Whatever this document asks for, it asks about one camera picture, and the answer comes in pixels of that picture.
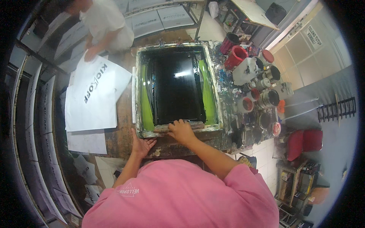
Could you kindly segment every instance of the red chair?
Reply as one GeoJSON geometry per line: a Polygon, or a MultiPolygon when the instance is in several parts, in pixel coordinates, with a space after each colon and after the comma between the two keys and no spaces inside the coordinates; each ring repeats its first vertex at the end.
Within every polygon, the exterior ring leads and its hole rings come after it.
{"type": "Polygon", "coordinates": [[[297,130],[288,138],[287,160],[293,161],[302,152],[320,151],[322,149],[322,130],[297,130]]]}

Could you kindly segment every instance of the hand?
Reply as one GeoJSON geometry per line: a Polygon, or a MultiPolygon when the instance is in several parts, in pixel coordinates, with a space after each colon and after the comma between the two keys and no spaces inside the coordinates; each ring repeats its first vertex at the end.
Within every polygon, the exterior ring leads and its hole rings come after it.
{"type": "Polygon", "coordinates": [[[102,51],[99,45],[95,45],[90,47],[85,54],[85,62],[90,62],[95,58],[95,56],[102,51]]]}
{"type": "Polygon", "coordinates": [[[134,128],[131,128],[131,132],[133,135],[132,154],[135,154],[135,156],[142,160],[148,154],[148,151],[156,144],[157,140],[156,138],[139,139],[134,128]]]}
{"type": "Polygon", "coordinates": [[[184,146],[197,139],[190,124],[182,119],[179,119],[179,121],[175,120],[174,124],[170,123],[169,129],[172,132],[168,132],[168,134],[184,146]]]}
{"type": "Polygon", "coordinates": [[[89,48],[91,48],[93,45],[92,45],[92,42],[91,41],[86,41],[86,44],[85,44],[85,47],[84,49],[87,50],[89,48]]]}

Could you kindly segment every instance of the red paint can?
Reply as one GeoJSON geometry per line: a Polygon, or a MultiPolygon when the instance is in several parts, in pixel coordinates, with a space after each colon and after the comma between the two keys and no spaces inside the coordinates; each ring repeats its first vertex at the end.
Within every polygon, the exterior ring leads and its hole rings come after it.
{"type": "Polygon", "coordinates": [[[220,46],[220,51],[223,55],[227,55],[229,50],[235,45],[239,45],[239,38],[236,34],[229,32],[220,46]]]}
{"type": "Polygon", "coordinates": [[[233,67],[238,66],[248,56],[249,55],[247,51],[243,49],[241,46],[233,46],[231,54],[224,62],[224,66],[226,67],[227,70],[232,70],[233,67]]]}

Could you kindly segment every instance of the white tile floor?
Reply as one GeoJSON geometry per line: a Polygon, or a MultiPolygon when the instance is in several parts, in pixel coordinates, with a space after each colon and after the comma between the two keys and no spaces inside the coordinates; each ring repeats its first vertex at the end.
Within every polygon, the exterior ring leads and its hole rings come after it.
{"type": "MultiPolygon", "coordinates": [[[[187,29],[186,32],[192,39],[195,38],[196,28],[187,29]]],[[[226,32],[207,11],[204,11],[203,21],[201,22],[198,36],[200,36],[199,40],[223,41],[226,37],[226,32]]]]}
{"type": "MultiPolygon", "coordinates": [[[[258,172],[261,173],[273,196],[275,196],[277,186],[277,159],[272,158],[273,152],[274,139],[269,139],[261,142],[260,145],[254,145],[252,150],[244,151],[242,153],[256,157],[256,168],[258,169],[258,172]]],[[[241,154],[236,154],[236,160],[238,160],[241,156],[241,154]]]]}

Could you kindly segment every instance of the black rack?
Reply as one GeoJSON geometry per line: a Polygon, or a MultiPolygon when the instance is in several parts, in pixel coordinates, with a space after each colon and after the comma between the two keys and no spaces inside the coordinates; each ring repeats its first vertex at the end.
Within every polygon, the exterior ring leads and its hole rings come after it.
{"type": "Polygon", "coordinates": [[[343,116],[347,118],[347,115],[351,118],[351,114],[355,116],[356,113],[356,102],[355,97],[351,97],[349,99],[339,101],[338,103],[332,103],[327,104],[322,107],[317,108],[317,114],[318,114],[318,121],[323,122],[330,121],[332,118],[332,121],[336,118],[337,120],[339,117],[341,119],[343,116]]]}

